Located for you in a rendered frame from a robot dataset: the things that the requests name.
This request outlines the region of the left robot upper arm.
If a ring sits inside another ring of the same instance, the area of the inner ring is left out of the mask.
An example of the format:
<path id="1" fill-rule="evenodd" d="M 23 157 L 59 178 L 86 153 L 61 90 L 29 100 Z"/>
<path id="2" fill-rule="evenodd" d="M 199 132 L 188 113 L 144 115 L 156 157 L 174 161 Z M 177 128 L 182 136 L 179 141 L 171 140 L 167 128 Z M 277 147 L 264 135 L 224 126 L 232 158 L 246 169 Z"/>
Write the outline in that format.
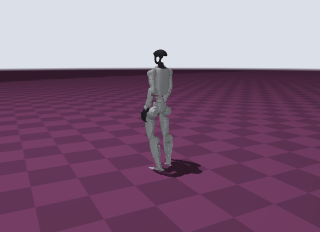
<path id="1" fill-rule="evenodd" d="M 152 69 L 149 70 L 147 72 L 147 76 L 148 76 L 148 82 L 149 82 L 149 86 L 151 88 L 151 95 L 154 95 L 157 91 L 156 91 L 156 82 L 155 82 L 155 76 L 157 75 L 156 69 Z"/>

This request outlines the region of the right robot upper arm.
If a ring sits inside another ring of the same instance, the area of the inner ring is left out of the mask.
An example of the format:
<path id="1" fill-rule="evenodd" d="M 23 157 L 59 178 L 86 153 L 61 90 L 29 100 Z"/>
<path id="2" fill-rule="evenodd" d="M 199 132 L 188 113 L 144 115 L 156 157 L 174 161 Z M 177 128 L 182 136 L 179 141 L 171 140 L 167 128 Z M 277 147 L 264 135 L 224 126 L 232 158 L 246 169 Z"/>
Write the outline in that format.
<path id="1" fill-rule="evenodd" d="M 169 75 L 169 88 L 168 92 L 173 89 L 173 80 L 172 80 L 172 75 L 173 75 L 173 70 L 169 69 L 170 75 Z"/>

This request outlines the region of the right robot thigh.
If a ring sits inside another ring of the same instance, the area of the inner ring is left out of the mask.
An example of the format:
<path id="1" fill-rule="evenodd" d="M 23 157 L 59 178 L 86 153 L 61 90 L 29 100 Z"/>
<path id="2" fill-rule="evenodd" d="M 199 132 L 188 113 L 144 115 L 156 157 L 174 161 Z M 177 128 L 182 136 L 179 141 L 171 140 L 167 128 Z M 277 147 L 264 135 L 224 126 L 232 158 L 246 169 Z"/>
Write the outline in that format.
<path id="1" fill-rule="evenodd" d="M 172 136 L 169 134 L 169 117 L 167 115 L 171 114 L 171 108 L 166 106 L 166 111 L 159 114 L 159 123 L 161 132 L 163 135 L 163 140 L 166 143 L 169 143 L 172 141 Z"/>

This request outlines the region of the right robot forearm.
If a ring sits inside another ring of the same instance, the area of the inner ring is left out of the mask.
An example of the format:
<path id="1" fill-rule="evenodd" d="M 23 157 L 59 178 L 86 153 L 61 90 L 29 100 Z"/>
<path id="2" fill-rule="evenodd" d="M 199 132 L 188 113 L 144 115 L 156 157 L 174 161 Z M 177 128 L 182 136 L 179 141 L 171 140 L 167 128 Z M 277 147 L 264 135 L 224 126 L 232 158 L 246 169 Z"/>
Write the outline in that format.
<path id="1" fill-rule="evenodd" d="M 163 95 L 164 102 L 167 101 L 170 94 L 171 94 L 171 91 L 168 91 L 166 95 Z"/>

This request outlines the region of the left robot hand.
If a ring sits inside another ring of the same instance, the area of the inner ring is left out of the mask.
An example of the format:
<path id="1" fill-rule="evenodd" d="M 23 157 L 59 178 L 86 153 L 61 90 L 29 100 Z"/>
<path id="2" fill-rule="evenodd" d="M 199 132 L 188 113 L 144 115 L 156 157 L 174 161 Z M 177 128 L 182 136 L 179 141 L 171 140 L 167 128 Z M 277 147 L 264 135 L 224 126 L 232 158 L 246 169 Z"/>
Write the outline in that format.
<path id="1" fill-rule="evenodd" d="M 141 114 L 141 119 L 144 121 L 144 122 L 147 122 L 146 121 L 146 117 L 147 117 L 147 112 L 149 112 L 149 107 L 145 110 L 143 109 L 143 111 L 140 113 Z"/>

